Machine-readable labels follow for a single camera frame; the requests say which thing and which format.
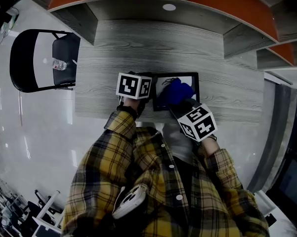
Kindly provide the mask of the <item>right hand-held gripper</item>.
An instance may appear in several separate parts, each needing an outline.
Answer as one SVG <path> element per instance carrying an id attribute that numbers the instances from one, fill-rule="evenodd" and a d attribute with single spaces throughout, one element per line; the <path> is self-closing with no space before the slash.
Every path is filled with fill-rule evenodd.
<path id="1" fill-rule="evenodd" d="M 217 131 L 213 114 L 206 104 L 195 99 L 185 99 L 178 105 L 169 104 L 169 109 L 183 134 L 196 142 L 201 142 Z"/>

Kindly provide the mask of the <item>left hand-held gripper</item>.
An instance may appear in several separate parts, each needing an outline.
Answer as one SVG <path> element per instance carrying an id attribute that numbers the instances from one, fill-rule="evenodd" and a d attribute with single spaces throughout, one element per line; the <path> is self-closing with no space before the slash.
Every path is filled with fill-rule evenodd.
<path id="1" fill-rule="evenodd" d="M 119 97 L 119 106 L 126 98 L 139 100 L 137 117 L 142 114 L 146 103 L 153 97 L 152 88 L 156 86 L 157 76 L 152 73 L 119 73 L 116 95 Z"/>

